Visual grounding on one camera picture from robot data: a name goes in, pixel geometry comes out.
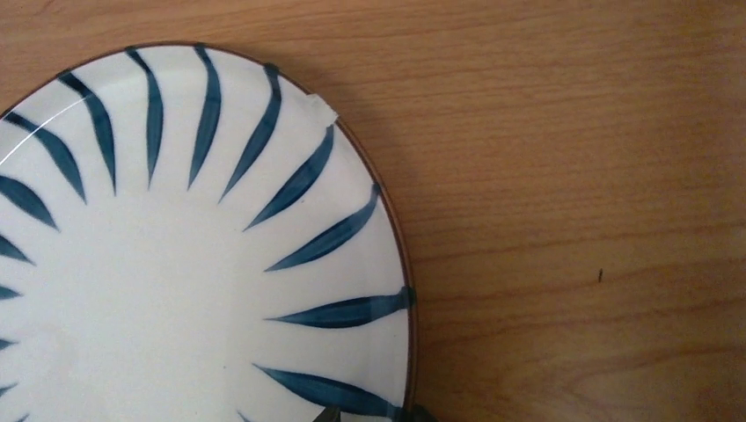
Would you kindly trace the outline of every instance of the wood grain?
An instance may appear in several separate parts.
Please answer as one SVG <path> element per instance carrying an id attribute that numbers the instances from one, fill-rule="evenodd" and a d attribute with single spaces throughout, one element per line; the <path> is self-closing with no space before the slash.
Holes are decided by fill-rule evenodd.
<path id="1" fill-rule="evenodd" d="M 358 134 L 442 421 L 746 420 L 743 2 L 3 0 L 0 109 L 153 40 L 275 62 Z"/>

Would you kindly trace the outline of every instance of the blue brushstroke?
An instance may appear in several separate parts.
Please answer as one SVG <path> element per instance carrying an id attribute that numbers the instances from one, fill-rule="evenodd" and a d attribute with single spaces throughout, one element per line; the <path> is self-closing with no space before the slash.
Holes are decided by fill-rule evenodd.
<path id="1" fill-rule="evenodd" d="M 148 119 L 146 123 L 146 137 L 148 142 L 148 186 L 153 181 L 153 173 L 156 171 L 158 154 L 161 150 L 161 141 L 163 139 L 164 109 L 161 90 L 158 87 L 158 80 L 150 70 L 148 63 L 143 60 L 137 50 L 129 47 L 125 50 L 130 59 L 132 59 L 145 72 L 148 77 Z"/>
<path id="2" fill-rule="evenodd" d="M 8 391 L 15 389 L 17 386 L 18 386 L 18 383 L 16 382 L 15 384 L 11 384 L 7 387 L 0 387 L 0 397 L 2 397 Z"/>
<path id="3" fill-rule="evenodd" d="M 0 194 L 31 217 L 59 231 L 47 206 L 34 191 L 14 178 L 0 176 Z"/>
<path id="4" fill-rule="evenodd" d="M 238 183 L 238 181 L 254 164 L 261 154 L 261 151 L 263 151 L 264 147 L 267 146 L 269 138 L 272 137 L 274 127 L 277 126 L 277 117 L 280 115 L 280 108 L 282 107 L 282 91 L 280 90 L 280 81 L 278 79 L 280 70 L 278 70 L 273 64 L 268 63 L 264 65 L 264 73 L 267 75 L 269 85 L 272 87 L 269 104 L 267 104 L 267 109 L 265 109 L 264 115 L 261 116 L 259 124 L 254 129 L 251 137 L 249 137 L 249 141 L 244 147 L 244 152 L 238 159 L 236 169 L 233 171 L 233 175 L 230 176 L 225 191 L 223 191 L 221 200 L 228 194 L 228 192 L 230 192 L 230 189 L 233 189 L 233 186 Z"/>
<path id="5" fill-rule="evenodd" d="M 205 94 L 205 104 L 202 106 L 200 126 L 197 129 L 197 138 L 194 141 L 194 155 L 192 156 L 192 169 L 189 171 L 189 187 L 200 173 L 202 165 L 208 156 L 212 141 L 215 140 L 217 122 L 220 120 L 220 108 L 223 103 L 223 94 L 220 92 L 220 79 L 217 76 L 215 65 L 209 58 L 208 52 L 201 44 L 194 46 L 194 51 L 200 56 L 208 72 L 208 86 Z"/>
<path id="6" fill-rule="evenodd" d="M 369 324 L 413 305 L 414 290 L 403 287 L 395 295 L 358 297 L 292 315 L 270 318 L 270 321 L 326 329 L 351 328 Z"/>
<path id="7" fill-rule="evenodd" d="M 17 291 L 5 286 L 0 286 L 0 301 L 7 301 L 9 299 L 15 299 L 20 296 L 21 293 Z"/>
<path id="8" fill-rule="evenodd" d="M 334 126 L 326 128 L 326 135 L 321 145 L 313 151 L 313 154 L 301 164 L 301 166 L 293 173 L 292 176 L 285 182 L 279 191 L 275 194 L 272 200 L 262 209 L 259 214 L 254 218 L 249 227 L 245 228 L 244 231 L 254 227 L 260 222 L 268 220 L 285 208 L 293 205 L 299 200 L 306 191 L 308 191 L 321 174 L 321 171 L 326 167 L 326 163 L 329 161 L 329 156 L 332 154 L 332 147 L 334 145 Z"/>
<path id="9" fill-rule="evenodd" d="M 15 244 L 12 244 L 11 241 L 6 239 L 3 235 L 0 235 L 0 256 L 34 265 L 31 259 L 29 259 L 19 248 L 16 247 Z"/>
<path id="10" fill-rule="evenodd" d="M 8 347 L 13 346 L 15 344 L 16 344 L 15 342 L 3 340 L 2 338 L 0 338 L 0 350 L 7 349 Z"/>
<path id="11" fill-rule="evenodd" d="M 283 258 L 277 264 L 270 266 L 266 271 L 284 270 L 293 266 L 299 266 L 335 251 L 365 226 L 370 216 L 373 215 L 373 210 L 376 209 L 378 194 L 380 192 L 381 188 L 374 184 L 370 189 L 370 199 L 365 207 L 334 224 L 331 228 L 311 239 L 309 243 L 299 250 Z"/>
<path id="12" fill-rule="evenodd" d="M 67 179 L 73 189 L 75 189 L 75 192 L 80 196 L 80 199 L 82 199 L 83 202 L 87 202 L 85 199 L 85 190 L 83 189 L 83 180 L 80 178 L 80 170 L 77 168 L 75 158 L 59 136 L 49 132 L 44 127 L 40 127 L 31 122 L 29 119 L 16 112 L 9 112 L 3 117 L 3 119 L 24 129 L 29 134 L 36 136 L 36 139 L 38 139 L 39 142 L 41 142 L 41 145 L 47 150 L 49 155 L 52 157 L 52 160 L 57 165 L 57 168 L 60 169 L 62 175 Z"/>
<path id="13" fill-rule="evenodd" d="M 402 412 L 400 407 L 354 385 L 317 375 L 254 366 L 294 394 L 320 406 L 337 406 L 347 413 L 391 420 L 399 420 Z"/>
<path id="14" fill-rule="evenodd" d="M 99 141 L 101 156 L 104 158 L 106 168 L 109 170 L 109 176 L 112 178 L 112 187 L 116 195 L 116 161 L 114 160 L 114 134 L 112 130 L 112 120 L 109 112 L 104 107 L 104 103 L 95 92 L 85 86 L 83 81 L 78 79 L 71 71 L 62 73 L 58 79 L 67 85 L 71 90 L 80 95 L 88 108 L 91 115 L 93 129 L 96 132 L 96 139 Z"/>

